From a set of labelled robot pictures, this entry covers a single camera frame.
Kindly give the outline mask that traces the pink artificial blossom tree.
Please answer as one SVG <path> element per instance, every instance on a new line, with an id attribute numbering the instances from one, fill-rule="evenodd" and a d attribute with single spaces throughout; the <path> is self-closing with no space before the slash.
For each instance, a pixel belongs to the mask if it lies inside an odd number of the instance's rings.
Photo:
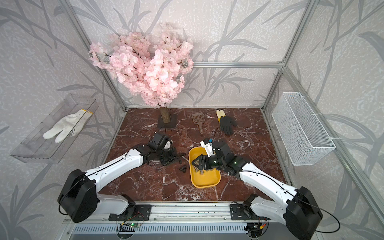
<path id="1" fill-rule="evenodd" d="M 163 25 L 159 36 L 139 32 L 111 35 L 111 50 L 100 42 L 90 45 L 90 61 L 107 71 L 134 96 L 160 110 L 160 128 L 174 128 L 176 117 L 168 105 L 185 87 L 185 76 L 194 66 L 193 41 L 182 38 L 177 29 Z"/>

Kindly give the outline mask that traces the clear acrylic wall shelf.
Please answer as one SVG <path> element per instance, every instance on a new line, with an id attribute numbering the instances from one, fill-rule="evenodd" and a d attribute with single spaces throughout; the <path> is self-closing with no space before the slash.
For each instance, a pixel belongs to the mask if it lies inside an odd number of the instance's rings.
<path id="1" fill-rule="evenodd" d="M 67 95 L 11 156 L 24 163 L 59 163 L 98 107 L 94 98 Z"/>

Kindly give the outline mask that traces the black yellow work glove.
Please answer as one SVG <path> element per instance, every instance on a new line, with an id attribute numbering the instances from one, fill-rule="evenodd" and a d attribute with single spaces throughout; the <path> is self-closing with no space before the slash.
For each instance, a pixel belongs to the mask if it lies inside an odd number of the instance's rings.
<path id="1" fill-rule="evenodd" d="M 216 110 L 216 114 L 221 131 L 227 136 L 233 135 L 234 127 L 237 127 L 238 125 L 237 122 L 233 118 L 227 116 L 224 110 Z"/>

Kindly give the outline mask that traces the brown plastic slotted scoop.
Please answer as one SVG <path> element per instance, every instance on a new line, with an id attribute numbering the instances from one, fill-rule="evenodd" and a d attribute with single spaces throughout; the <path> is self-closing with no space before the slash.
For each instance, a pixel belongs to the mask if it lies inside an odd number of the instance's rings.
<path id="1" fill-rule="evenodd" d="M 199 127 L 200 133 L 203 134 L 204 133 L 203 123 L 205 122 L 204 114 L 203 113 L 192 114 L 192 120 L 193 120 L 194 124 Z"/>

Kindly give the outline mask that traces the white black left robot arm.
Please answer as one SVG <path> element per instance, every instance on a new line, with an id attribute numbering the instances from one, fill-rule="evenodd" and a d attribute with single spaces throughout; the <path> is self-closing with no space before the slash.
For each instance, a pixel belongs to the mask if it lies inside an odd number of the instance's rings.
<path id="1" fill-rule="evenodd" d="M 58 197 L 59 213 L 80 223 L 90 216 L 109 215 L 109 221 L 127 221 L 141 215 L 127 195 L 100 194 L 109 183 L 150 161 L 172 163 L 178 157 L 172 140 L 156 133 L 148 144 L 138 144 L 128 152 L 99 167 L 72 171 Z"/>

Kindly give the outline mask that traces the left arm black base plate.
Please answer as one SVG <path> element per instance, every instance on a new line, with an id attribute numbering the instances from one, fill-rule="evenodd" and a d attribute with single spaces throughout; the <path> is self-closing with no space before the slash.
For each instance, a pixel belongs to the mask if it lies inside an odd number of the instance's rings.
<path id="1" fill-rule="evenodd" d="M 129 206 L 122 214 L 110 214 L 108 220 L 112 222 L 141 221 L 146 222 L 150 219 L 152 205 Z"/>

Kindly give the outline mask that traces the white cotton glove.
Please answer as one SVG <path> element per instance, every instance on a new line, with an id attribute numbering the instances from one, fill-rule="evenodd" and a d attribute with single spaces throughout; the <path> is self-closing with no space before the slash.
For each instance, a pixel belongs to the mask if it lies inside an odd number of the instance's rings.
<path id="1" fill-rule="evenodd" d="M 43 134 L 45 140 L 56 137 L 55 143 L 63 142 L 68 136 L 77 136 L 94 113 L 81 109 L 61 118 L 51 129 Z"/>

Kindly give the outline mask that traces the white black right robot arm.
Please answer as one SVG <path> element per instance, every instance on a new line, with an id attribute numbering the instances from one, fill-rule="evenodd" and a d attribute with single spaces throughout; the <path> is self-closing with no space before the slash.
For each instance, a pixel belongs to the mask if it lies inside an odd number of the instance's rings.
<path id="1" fill-rule="evenodd" d="M 191 181 L 197 188 L 215 186 L 220 172 L 236 177 L 269 198 L 251 194 L 242 204 L 230 204 L 232 220 L 258 220 L 247 227 L 252 238 L 260 237 L 270 220 L 281 223 L 299 240 L 310 240 L 323 213 L 313 194 L 305 187 L 286 185 L 260 170 L 249 159 L 236 156 L 226 142 L 205 139 L 189 151 Z"/>

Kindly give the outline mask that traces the aluminium front rail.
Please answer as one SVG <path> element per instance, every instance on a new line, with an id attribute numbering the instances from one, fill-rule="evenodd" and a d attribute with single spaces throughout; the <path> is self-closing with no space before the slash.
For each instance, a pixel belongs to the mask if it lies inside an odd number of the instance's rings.
<path id="1" fill-rule="evenodd" d="M 273 201 L 267 201 L 260 197 L 250 198 L 244 203 L 250 204 L 252 211 L 260 217 L 266 217 L 270 220 L 285 224 L 298 221 L 305 223 L 306 217 L 313 213 L 313 208 L 301 200 L 295 199 L 288 201 L 285 207 L 279 206 Z M 195 204 L 182 203 L 152 203 L 136 205 L 152 205 L 149 221 L 176 221 L 195 219 L 207 219 L 224 221 L 231 220 L 230 203 L 226 202 L 207 202 Z M 89 218 L 105 215 L 94 215 Z"/>

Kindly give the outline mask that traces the yellow plastic storage tray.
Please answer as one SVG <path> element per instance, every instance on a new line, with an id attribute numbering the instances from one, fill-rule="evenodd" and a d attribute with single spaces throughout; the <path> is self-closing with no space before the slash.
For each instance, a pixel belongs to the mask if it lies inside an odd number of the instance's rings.
<path id="1" fill-rule="evenodd" d="M 203 174 L 200 171 L 195 170 L 192 165 L 192 161 L 195 160 L 200 155 L 205 155 L 206 151 L 203 147 L 195 147 L 189 151 L 189 167 L 190 167 L 190 176 L 191 182 L 194 187 L 198 189 L 211 188 L 218 185 L 221 181 L 221 174 L 218 170 L 214 169 L 212 171 L 203 171 Z"/>

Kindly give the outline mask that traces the left controller circuit board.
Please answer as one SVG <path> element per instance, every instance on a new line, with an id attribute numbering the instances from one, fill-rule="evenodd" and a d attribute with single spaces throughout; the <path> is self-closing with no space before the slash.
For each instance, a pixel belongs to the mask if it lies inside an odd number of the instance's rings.
<path id="1" fill-rule="evenodd" d="M 118 232 L 119 233 L 130 233 L 130 232 L 135 232 L 136 229 L 139 229 L 144 222 L 141 223 L 128 223 L 128 222 L 123 222 L 118 225 Z"/>

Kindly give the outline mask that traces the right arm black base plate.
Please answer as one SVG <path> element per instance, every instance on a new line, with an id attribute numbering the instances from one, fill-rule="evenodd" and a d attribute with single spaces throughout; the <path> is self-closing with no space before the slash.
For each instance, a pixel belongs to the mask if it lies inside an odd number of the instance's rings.
<path id="1" fill-rule="evenodd" d="M 231 220 L 257 220 L 257 221 L 269 221 L 269 218 L 257 216 L 251 209 L 250 204 L 238 202 L 230 203 Z"/>

